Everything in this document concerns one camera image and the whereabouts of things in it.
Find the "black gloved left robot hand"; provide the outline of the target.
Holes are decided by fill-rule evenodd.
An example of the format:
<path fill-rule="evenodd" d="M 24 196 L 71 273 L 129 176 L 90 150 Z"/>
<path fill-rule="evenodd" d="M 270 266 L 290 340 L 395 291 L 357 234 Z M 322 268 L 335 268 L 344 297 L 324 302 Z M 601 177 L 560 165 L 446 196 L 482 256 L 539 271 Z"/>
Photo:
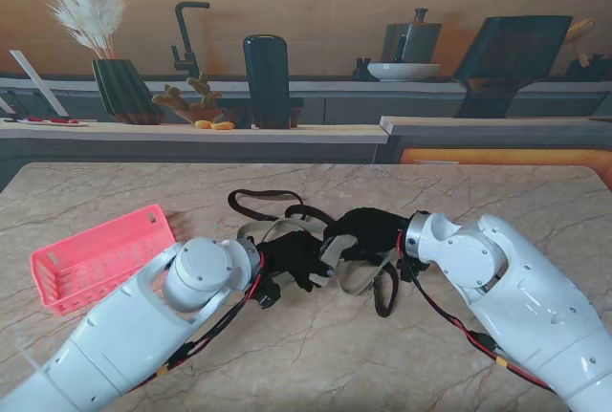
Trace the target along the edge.
<path fill-rule="evenodd" d="M 323 243 L 307 231 L 292 231 L 272 241 L 261 242 L 257 250 L 264 257 L 267 273 L 287 272 L 299 288 L 310 293 L 317 284 L 311 274 L 328 278 L 332 269 L 319 259 Z"/>

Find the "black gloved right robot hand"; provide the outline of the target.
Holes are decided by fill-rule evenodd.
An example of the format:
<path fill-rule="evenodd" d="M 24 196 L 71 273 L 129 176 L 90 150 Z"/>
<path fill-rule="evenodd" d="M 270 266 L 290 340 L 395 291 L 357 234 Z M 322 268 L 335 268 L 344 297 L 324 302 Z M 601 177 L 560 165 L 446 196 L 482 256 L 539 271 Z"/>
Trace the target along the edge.
<path fill-rule="evenodd" d="M 345 261 L 367 261 L 379 266 L 384 257 L 397 246 L 397 239 L 409 226 L 411 217 L 374 207 L 358 207 L 347 211 L 323 232 L 325 240 L 350 235 L 357 242 L 345 249 L 340 257 Z"/>

